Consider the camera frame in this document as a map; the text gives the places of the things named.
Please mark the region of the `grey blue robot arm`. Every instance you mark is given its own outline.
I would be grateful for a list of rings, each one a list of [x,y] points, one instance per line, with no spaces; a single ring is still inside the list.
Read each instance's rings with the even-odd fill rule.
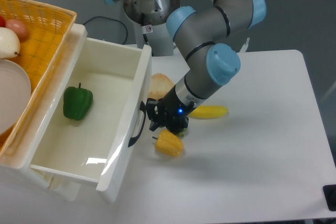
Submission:
[[[123,1],[126,15],[140,25],[138,45],[163,46],[164,33],[149,37],[147,27],[165,25],[169,43],[175,45],[189,67],[185,76],[162,98],[149,98],[146,112],[150,130],[165,127],[179,133],[188,116],[240,70],[240,58],[221,39],[261,22],[267,12],[265,0],[212,0],[213,7],[197,13],[179,0]]]

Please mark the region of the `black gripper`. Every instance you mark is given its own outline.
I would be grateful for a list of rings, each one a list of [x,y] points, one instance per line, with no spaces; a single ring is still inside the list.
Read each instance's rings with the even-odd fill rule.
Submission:
[[[188,127],[187,116],[195,108],[195,96],[188,85],[175,85],[160,101],[147,98],[149,130],[166,127],[172,133],[181,133]]]

